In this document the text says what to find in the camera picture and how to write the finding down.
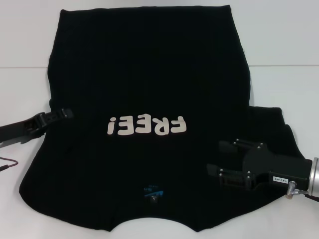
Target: white wall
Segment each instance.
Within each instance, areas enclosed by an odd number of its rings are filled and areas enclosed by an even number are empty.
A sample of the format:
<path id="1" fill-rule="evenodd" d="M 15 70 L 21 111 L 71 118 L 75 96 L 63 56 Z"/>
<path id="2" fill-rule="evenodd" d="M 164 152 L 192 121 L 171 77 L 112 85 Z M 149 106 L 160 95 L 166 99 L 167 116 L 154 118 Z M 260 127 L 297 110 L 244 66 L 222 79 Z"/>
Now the white wall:
<path id="1" fill-rule="evenodd" d="M 316 0 L 0 0 L 0 125 L 49 111 L 48 58 L 59 11 L 92 8 L 230 4 L 250 65 L 251 105 L 281 107 L 306 158 L 319 156 L 319 1 Z M 18 194 L 43 138 L 1 148 L 20 164 L 0 173 L 0 238 L 292 238 L 319 234 L 319 204 L 281 198 L 216 228 L 139 219 L 111 233 L 80 228 L 39 214 Z"/>

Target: black cable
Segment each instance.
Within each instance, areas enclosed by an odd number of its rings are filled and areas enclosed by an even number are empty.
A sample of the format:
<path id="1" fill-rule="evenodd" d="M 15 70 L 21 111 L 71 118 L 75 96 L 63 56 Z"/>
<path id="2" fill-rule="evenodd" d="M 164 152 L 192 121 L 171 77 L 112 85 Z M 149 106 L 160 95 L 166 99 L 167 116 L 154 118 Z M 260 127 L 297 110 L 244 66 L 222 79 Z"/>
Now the black cable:
<path id="1" fill-rule="evenodd" d="M 3 171 L 3 170 L 5 170 L 5 169 L 7 169 L 7 168 L 14 167 L 14 166 L 18 165 L 18 163 L 19 163 L 18 161 L 14 160 L 14 159 L 2 158 L 2 157 L 0 157 L 0 159 L 2 159 L 2 160 L 6 160 L 6 161 L 14 162 L 14 164 L 11 164 L 11 165 L 4 165 L 4 166 L 1 166 L 1 167 L 0 167 L 0 172 L 1 172 L 1 171 Z"/>

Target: black t-shirt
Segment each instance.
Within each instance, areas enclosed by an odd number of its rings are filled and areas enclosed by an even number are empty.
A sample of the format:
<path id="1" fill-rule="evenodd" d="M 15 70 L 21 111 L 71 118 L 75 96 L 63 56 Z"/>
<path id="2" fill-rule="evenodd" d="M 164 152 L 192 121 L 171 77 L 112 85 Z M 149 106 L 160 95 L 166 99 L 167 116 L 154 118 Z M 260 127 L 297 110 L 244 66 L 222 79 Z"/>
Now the black t-shirt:
<path id="1" fill-rule="evenodd" d="M 35 210 L 112 230 L 136 218 L 195 231 L 283 194 L 221 189 L 218 142 L 261 140 L 302 157 L 278 108 L 250 108 L 250 73 L 229 6 L 61 11 L 48 67 L 50 128 L 20 187 Z"/>

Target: white background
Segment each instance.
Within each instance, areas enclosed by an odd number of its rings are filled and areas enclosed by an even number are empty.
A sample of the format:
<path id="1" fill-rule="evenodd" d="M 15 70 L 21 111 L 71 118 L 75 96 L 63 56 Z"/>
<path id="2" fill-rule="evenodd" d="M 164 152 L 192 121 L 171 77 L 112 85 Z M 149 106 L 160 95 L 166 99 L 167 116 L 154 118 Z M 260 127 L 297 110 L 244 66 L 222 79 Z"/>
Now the white background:
<path id="1" fill-rule="evenodd" d="M 319 2 L 317 0 L 0 0 L 0 126 L 48 112 L 48 58 L 61 9 L 230 4 L 251 71 L 251 105 L 281 107 L 308 159 L 319 156 Z M 280 198 L 195 233 L 161 219 L 125 222 L 111 233 L 47 217 L 18 187 L 43 138 L 0 149 L 20 164 L 0 173 L 1 239 L 299 239 L 319 235 L 319 203 Z M 6 162 L 0 160 L 0 166 Z"/>

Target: robotic arm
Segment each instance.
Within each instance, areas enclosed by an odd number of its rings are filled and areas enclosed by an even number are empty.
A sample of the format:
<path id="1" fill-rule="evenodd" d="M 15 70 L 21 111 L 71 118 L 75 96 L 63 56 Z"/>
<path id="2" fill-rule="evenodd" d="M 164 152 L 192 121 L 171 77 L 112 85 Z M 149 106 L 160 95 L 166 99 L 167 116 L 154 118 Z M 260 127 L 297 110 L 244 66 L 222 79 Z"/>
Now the robotic arm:
<path id="1" fill-rule="evenodd" d="M 253 190 L 262 183 L 287 188 L 286 197 L 305 194 L 319 202 L 319 160 L 276 155 L 262 142 L 237 139 L 233 143 L 221 141 L 221 153 L 242 153 L 242 171 L 229 170 L 207 164 L 207 173 L 218 177 L 220 186 L 242 187 Z"/>
<path id="2" fill-rule="evenodd" d="M 42 112 L 25 121 L 2 126 L 0 127 L 0 148 L 18 142 L 21 142 L 21 144 L 27 143 L 32 139 L 43 136 L 51 125 L 72 118 L 73 113 L 70 109 L 60 109 L 49 113 Z M 0 159 L 15 163 L 1 166 L 0 172 L 18 164 L 18 162 L 13 159 L 2 157 L 0 157 Z"/>

